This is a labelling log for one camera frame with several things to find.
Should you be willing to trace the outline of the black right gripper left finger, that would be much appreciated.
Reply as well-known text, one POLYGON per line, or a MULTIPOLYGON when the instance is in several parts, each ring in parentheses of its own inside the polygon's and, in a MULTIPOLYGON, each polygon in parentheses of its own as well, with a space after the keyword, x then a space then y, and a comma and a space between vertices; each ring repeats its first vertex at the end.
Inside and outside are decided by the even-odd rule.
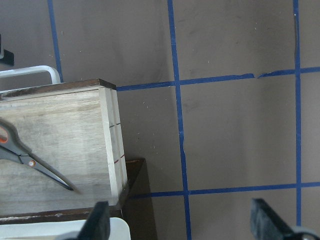
POLYGON ((97 202, 77 235, 78 240, 108 240, 111 233, 108 201, 97 202))

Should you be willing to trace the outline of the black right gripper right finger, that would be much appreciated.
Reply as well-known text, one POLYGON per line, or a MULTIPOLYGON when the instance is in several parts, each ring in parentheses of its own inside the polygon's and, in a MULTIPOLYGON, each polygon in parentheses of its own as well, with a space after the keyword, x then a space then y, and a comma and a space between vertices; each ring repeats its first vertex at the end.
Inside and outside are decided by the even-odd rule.
POLYGON ((250 204, 250 230, 255 240, 295 240, 294 231, 262 198, 250 204))

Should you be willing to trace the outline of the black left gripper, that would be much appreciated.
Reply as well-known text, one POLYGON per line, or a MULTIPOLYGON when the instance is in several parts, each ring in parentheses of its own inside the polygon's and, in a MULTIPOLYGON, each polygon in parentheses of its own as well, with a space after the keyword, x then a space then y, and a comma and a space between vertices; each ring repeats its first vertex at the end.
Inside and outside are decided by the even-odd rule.
POLYGON ((0 63, 8 66, 14 66, 14 53, 4 48, 2 35, 0 35, 0 63))

